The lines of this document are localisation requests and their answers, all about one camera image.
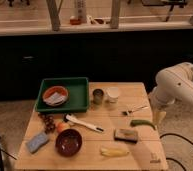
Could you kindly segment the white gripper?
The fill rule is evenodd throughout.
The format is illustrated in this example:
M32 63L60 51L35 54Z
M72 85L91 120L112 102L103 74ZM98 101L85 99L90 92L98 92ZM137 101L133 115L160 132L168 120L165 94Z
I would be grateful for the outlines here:
M154 87L148 97L153 112L153 123L158 126L166 116L163 110L174 103L174 98L159 87Z

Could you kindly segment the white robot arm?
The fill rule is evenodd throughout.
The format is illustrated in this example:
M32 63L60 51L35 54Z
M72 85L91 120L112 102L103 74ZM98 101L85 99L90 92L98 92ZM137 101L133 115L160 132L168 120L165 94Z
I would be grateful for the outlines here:
M164 119L165 108L175 100L193 107L193 64L183 62L160 70L155 77L156 86L149 93L153 112L153 124L158 126Z

